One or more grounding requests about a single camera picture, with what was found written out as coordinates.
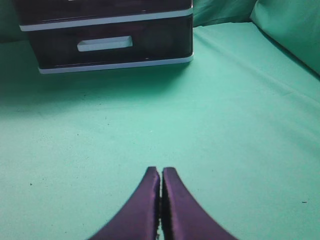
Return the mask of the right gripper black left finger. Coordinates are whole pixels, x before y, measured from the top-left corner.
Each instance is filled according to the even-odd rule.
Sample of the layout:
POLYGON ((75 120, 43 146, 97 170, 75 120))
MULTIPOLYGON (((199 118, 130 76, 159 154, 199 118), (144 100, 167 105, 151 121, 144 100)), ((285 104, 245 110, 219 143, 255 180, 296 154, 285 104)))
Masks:
POLYGON ((155 240, 159 227, 160 175, 149 166, 139 185, 91 240, 155 240))

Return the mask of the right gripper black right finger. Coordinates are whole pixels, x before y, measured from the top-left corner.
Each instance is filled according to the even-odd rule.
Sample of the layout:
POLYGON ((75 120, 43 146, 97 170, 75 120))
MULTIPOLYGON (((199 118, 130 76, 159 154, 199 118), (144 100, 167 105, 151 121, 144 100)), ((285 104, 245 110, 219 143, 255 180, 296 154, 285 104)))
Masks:
POLYGON ((177 170, 162 171, 161 227, 166 240, 235 240, 188 191, 177 170))

